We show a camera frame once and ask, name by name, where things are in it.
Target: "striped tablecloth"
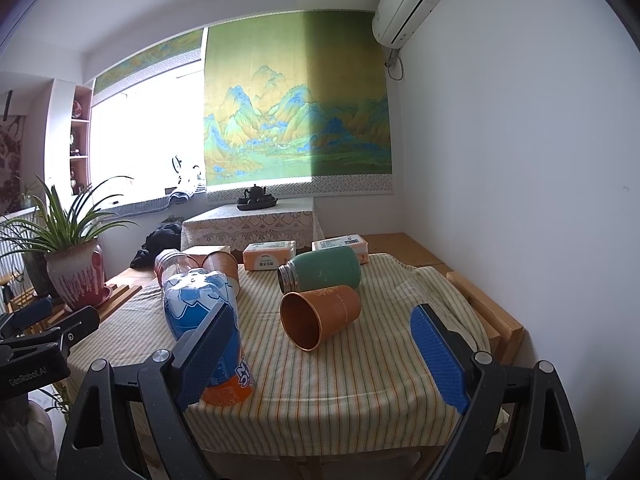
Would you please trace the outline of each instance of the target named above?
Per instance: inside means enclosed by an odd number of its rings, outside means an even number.
[[[203,449],[321,456],[446,442],[458,416],[443,402],[411,338],[411,310],[428,302],[472,348],[488,350],[489,343],[471,307],[433,267],[372,255],[358,288],[362,314],[312,353],[300,351],[282,329],[276,271],[241,266],[240,283],[240,329],[255,391],[227,408],[202,401],[188,407],[186,420]],[[73,348],[72,397],[94,359],[137,363],[174,342],[153,282]],[[148,433],[139,404],[134,417]]]

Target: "blue gripper pad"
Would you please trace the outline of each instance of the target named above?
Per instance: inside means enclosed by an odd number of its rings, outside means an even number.
[[[415,307],[411,312],[410,326],[411,336],[427,363],[440,395],[462,415],[469,406],[469,397],[458,361],[421,306]]]
[[[213,371],[235,332],[236,320],[230,306],[210,311],[195,330],[189,330],[176,343],[172,369],[178,373],[180,391],[175,403],[180,412],[198,402]]]

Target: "orange paper cup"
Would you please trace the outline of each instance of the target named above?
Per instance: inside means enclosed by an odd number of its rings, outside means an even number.
[[[360,315],[360,297],[347,285],[289,292],[280,301],[282,326],[300,349],[310,352]]]
[[[240,278],[238,277],[238,262],[229,253],[225,251],[215,251],[208,254],[202,263],[202,268],[212,271],[219,270],[229,278],[229,285],[234,290],[236,298],[240,292]]]

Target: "box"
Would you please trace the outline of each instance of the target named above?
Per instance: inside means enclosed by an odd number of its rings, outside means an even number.
[[[224,251],[231,254],[231,246],[228,245],[196,245],[195,247],[189,247],[183,250],[184,254],[188,254],[191,258],[196,260],[199,266],[202,266],[204,259],[211,253],[216,251]]]
[[[296,255],[294,240],[287,242],[260,242],[250,244],[242,252],[246,270],[273,270]]]
[[[349,246],[356,253],[360,264],[369,263],[369,248],[367,241],[360,235],[338,236],[337,238],[327,238],[327,240],[319,240],[313,242],[311,250],[320,251],[331,247]]]

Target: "spider plant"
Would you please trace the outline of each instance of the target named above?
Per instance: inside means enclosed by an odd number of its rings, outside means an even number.
[[[110,194],[89,206],[96,190],[110,178],[97,186],[89,184],[78,193],[68,211],[62,207],[56,186],[49,189],[40,177],[36,178],[42,185],[48,205],[34,195],[36,209],[33,221],[25,218],[0,221],[0,241],[9,242],[14,247],[0,254],[0,258],[16,253],[58,253],[88,242],[113,227],[137,225],[131,220],[105,221],[113,213],[101,211],[100,204],[110,198],[122,196],[120,193]]]

